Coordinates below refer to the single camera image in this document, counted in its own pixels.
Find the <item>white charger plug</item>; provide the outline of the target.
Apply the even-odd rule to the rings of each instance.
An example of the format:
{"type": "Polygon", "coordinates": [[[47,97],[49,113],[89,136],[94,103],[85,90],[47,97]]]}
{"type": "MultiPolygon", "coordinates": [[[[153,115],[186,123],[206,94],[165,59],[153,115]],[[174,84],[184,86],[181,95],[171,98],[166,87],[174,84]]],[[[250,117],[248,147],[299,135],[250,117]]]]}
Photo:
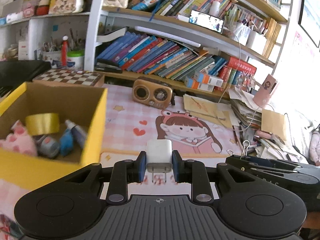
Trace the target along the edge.
{"type": "Polygon", "coordinates": [[[164,174],[167,182],[167,173],[172,171],[172,142],[168,139],[152,139],[146,145],[146,169],[151,173],[152,182],[155,174],[164,174]]]}

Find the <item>white spray bottle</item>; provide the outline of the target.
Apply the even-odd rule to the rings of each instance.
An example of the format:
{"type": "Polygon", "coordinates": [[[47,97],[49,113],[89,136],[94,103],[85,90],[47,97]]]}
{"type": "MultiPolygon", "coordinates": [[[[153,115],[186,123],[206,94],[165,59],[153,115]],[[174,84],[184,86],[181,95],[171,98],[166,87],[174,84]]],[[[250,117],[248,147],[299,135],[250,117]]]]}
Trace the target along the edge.
{"type": "Polygon", "coordinates": [[[87,132],[81,126],[77,125],[69,119],[65,121],[65,125],[71,131],[74,140],[82,149],[84,149],[87,139],[87,132]]]}

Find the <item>black binder clip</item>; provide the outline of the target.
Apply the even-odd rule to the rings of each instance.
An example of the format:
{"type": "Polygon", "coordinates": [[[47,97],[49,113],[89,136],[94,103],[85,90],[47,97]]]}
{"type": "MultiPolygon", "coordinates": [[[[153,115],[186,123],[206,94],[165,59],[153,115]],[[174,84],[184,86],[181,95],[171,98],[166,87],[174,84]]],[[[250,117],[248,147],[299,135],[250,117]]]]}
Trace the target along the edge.
{"type": "MultiPolygon", "coordinates": [[[[240,159],[247,155],[247,152],[248,152],[248,149],[249,149],[250,145],[251,144],[250,144],[250,142],[248,140],[244,140],[243,141],[243,143],[242,143],[242,153],[240,154],[240,159]]],[[[235,153],[230,149],[227,150],[227,153],[229,154],[229,156],[235,155],[235,153]]]]}

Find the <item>blue plastic packet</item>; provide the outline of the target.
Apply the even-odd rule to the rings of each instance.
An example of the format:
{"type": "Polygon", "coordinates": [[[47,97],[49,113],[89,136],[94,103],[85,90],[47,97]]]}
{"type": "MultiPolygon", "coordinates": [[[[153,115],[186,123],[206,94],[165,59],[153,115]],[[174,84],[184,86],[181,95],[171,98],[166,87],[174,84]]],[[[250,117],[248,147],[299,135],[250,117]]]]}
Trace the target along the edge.
{"type": "Polygon", "coordinates": [[[70,129],[66,129],[61,136],[60,140],[60,154],[65,157],[69,155],[73,150],[73,136],[70,129]]]}

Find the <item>yellow tape roll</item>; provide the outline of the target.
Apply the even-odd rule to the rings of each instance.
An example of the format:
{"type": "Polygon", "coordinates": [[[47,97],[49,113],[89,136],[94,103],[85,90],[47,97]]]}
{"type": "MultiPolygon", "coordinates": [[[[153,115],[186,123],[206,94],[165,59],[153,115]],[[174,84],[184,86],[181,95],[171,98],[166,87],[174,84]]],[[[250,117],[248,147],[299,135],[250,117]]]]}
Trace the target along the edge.
{"type": "Polygon", "coordinates": [[[60,131],[60,119],[57,113],[26,116],[25,125],[31,136],[54,134],[60,131]]]}

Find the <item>pink plush pig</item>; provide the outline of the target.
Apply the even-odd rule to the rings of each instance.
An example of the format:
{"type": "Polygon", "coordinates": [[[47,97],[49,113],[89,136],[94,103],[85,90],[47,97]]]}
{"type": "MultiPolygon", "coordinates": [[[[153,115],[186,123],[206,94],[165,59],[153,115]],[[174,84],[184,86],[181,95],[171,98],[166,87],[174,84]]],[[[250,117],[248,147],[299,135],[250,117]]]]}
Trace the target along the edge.
{"type": "Polygon", "coordinates": [[[18,152],[32,157],[37,156],[37,147],[27,128],[20,120],[17,120],[11,127],[11,133],[1,140],[1,148],[18,152]]]}

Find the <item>grey toy car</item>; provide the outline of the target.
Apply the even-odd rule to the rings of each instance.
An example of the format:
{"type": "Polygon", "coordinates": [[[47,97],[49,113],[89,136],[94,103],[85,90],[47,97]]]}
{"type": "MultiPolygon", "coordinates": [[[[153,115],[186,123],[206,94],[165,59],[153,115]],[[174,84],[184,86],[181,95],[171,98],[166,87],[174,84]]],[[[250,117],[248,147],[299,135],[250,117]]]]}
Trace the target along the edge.
{"type": "Polygon", "coordinates": [[[38,155],[45,156],[49,159],[54,159],[59,155],[59,143],[49,135],[36,135],[33,136],[35,141],[38,155]]]}

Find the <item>wooden pencil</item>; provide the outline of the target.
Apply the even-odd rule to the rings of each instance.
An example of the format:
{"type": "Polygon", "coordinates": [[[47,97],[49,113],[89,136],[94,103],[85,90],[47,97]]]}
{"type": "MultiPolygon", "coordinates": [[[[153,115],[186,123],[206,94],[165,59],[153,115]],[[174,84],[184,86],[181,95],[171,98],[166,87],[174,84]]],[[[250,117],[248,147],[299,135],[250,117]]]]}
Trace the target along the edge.
{"type": "Polygon", "coordinates": [[[241,144],[240,139],[238,138],[237,130],[235,129],[234,126],[232,126],[232,129],[233,129],[233,134],[234,134],[234,137],[235,137],[235,141],[236,141],[237,145],[240,147],[240,149],[242,150],[243,146],[241,144]]]}

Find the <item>brown envelope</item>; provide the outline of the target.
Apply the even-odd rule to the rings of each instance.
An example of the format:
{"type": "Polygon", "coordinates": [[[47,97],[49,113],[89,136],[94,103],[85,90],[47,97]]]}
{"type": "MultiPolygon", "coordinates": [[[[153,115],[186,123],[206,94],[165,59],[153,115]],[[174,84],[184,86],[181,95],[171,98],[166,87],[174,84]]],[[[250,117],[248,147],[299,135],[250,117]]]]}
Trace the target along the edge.
{"type": "Polygon", "coordinates": [[[261,116],[261,130],[277,135],[287,141],[285,116],[270,110],[263,109],[261,116]]]}

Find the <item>yellow cardboard box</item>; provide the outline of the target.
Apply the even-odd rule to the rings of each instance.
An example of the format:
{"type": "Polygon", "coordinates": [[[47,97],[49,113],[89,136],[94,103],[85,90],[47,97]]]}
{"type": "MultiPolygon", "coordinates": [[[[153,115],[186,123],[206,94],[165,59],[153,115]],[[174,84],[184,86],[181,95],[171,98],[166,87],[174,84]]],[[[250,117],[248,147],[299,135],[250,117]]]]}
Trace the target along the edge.
{"type": "Polygon", "coordinates": [[[88,86],[46,86],[25,82],[1,102],[1,139],[13,124],[34,114],[54,113],[60,129],[52,137],[59,140],[66,129],[65,120],[84,128],[84,147],[74,145],[66,157],[32,157],[1,149],[1,180],[23,189],[34,190],[100,160],[105,130],[107,89],[88,86]]]}

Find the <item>orange white medicine box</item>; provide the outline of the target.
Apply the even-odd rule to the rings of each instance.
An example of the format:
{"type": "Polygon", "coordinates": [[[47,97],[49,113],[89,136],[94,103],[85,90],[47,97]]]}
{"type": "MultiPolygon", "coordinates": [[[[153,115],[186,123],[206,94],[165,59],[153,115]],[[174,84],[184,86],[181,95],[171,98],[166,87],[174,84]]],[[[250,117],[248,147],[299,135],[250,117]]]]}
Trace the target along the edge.
{"type": "Polygon", "coordinates": [[[223,84],[223,79],[202,72],[196,72],[194,74],[194,79],[199,83],[212,85],[215,87],[222,87],[223,84]]]}

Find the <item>red thick dictionary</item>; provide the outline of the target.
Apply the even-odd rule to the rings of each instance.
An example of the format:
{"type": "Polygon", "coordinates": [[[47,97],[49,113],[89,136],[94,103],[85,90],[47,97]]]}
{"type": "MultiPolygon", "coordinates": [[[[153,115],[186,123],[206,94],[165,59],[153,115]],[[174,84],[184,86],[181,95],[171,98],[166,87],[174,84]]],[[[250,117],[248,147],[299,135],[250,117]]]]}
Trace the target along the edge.
{"type": "Polygon", "coordinates": [[[233,69],[237,69],[241,72],[245,72],[249,75],[254,76],[257,68],[251,64],[249,64],[248,62],[242,61],[236,57],[230,56],[227,62],[227,66],[233,68],[233,69]]]}

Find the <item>row of leaning books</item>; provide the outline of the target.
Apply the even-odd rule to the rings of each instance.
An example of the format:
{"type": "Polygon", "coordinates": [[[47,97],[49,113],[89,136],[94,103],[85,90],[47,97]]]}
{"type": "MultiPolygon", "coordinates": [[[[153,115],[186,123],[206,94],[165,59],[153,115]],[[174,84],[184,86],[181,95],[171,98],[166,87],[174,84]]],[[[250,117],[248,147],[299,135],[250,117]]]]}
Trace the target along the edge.
{"type": "Polygon", "coordinates": [[[147,33],[122,29],[97,37],[106,47],[95,58],[94,70],[105,73],[128,71],[184,81],[196,73],[217,76],[227,60],[209,52],[191,49],[183,43],[147,33]]]}

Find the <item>white bookshelf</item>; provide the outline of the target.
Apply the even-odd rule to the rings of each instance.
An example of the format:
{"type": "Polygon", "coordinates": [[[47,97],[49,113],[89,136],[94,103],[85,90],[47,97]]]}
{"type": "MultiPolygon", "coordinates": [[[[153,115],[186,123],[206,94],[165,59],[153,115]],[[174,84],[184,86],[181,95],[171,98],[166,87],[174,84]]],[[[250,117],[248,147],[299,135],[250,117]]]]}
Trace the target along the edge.
{"type": "MultiPolygon", "coordinates": [[[[227,60],[230,56],[252,64],[258,61],[275,69],[281,54],[278,43],[287,21],[268,0],[129,0],[127,8],[104,7],[104,0],[84,0],[83,11],[74,14],[49,14],[51,0],[16,0],[11,11],[1,14],[1,60],[43,60],[53,67],[61,63],[63,36],[68,36],[68,51],[84,50],[84,69],[94,70],[95,58],[106,43],[97,37],[116,31],[161,36],[183,43],[196,52],[205,51],[227,60]],[[189,23],[192,10],[224,20],[222,33],[189,23]]],[[[133,72],[104,73],[109,77],[135,80],[156,75],[133,72]]],[[[236,81],[249,85],[253,76],[229,69],[223,88],[236,81]]]]}

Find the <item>red white bottle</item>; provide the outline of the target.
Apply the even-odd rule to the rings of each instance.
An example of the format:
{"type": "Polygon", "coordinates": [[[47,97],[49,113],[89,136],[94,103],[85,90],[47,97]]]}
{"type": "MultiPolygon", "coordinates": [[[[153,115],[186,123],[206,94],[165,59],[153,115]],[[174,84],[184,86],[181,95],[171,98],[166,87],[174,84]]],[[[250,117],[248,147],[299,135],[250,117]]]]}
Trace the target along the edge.
{"type": "Polygon", "coordinates": [[[68,36],[65,35],[62,38],[62,45],[61,45],[61,63],[62,66],[67,66],[67,53],[68,53],[68,36]]]}

